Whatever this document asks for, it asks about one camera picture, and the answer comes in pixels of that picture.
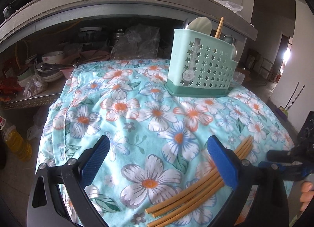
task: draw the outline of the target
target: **human hand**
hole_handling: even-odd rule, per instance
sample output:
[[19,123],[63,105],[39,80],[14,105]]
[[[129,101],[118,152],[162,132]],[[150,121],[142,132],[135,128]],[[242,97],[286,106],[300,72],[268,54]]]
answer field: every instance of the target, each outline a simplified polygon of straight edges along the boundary
[[300,197],[300,202],[302,203],[300,211],[303,212],[307,206],[310,204],[310,201],[313,198],[314,191],[313,184],[311,182],[304,182],[301,186],[302,195]]

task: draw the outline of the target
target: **plastic bottle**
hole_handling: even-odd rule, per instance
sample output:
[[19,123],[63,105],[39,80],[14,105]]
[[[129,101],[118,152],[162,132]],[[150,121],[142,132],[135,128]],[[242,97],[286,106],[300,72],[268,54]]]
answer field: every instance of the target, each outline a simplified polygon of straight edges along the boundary
[[2,116],[0,116],[0,130],[2,131],[3,141],[11,152],[21,161],[29,161],[32,157],[32,146],[21,137],[16,127]]

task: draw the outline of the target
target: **plastic bag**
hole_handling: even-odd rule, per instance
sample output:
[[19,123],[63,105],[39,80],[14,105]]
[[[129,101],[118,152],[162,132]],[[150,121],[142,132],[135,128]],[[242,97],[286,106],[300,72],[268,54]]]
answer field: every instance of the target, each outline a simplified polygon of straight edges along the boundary
[[113,60],[156,59],[159,47],[159,28],[142,24],[128,28],[111,53]]
[[46,91],[47,88],[47,82],[44,81],[38,74],[35,74],[29,79],[24,89],[23,95],[26,98],[31,98],[39,93],[42,93],[43,91]]
[[216,0],[219,4],[225,6],[226,8],[230,9],[231,11],[238,14],[243,9],[243,6],[238,5],[236,3],[230,2],[230,1],[223,1],[223,0]]

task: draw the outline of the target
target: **floral tablecloth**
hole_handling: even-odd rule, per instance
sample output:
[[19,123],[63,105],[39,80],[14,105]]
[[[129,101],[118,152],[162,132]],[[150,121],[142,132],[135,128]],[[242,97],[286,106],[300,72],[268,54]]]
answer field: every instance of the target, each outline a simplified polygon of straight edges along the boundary
[[[172,97],[164,86],[168,67],[168,60],[81,65],[50,107],[37,166],[63,165],[102,135],[109,137],[108,156],[85,191],[110,227],[145,226],[154,220],[146,208],[208,174],[214,164],[206,141],[213,134],[232,150],[246,136],[254,136],[247,157],[254,165],[270,149],[293,146],[272,111],[249,90],[232,84],[228,97]],[[285,186],[289,194],[292,183]],[[247,215],[255,191],[253,187],[239,221]],[[61,192],[71,219],[79,223],[64,187]],[[172,225],[208,225],[230,192],[225,186]]]

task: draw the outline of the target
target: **utensil holder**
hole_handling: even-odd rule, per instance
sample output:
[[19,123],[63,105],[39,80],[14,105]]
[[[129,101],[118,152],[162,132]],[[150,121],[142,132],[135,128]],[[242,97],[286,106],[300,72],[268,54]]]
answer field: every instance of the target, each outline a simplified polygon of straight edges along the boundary
[[220,39],[189,30],[175,29],[166,88],[180,97],[227,95],[237,62],[235,47]]

